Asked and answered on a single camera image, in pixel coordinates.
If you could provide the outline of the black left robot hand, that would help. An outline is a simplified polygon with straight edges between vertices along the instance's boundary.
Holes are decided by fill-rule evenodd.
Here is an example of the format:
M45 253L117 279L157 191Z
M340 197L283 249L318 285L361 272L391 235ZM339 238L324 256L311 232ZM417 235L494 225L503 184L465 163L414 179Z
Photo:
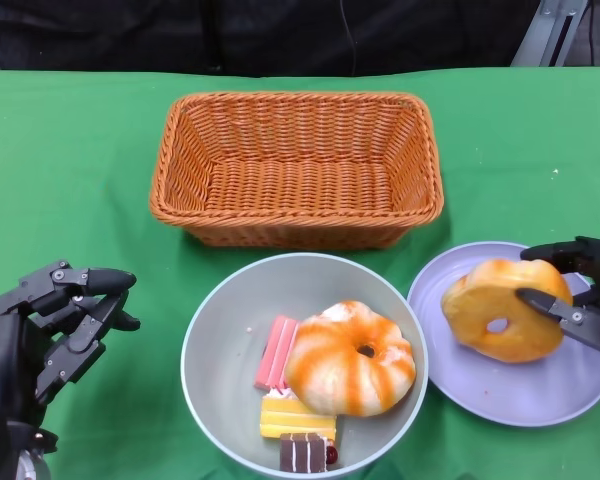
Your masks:
M136 331L124 306L136 277L61 260L21 277L0 295L0 411L40 426L47 406L105 352L110 330Z

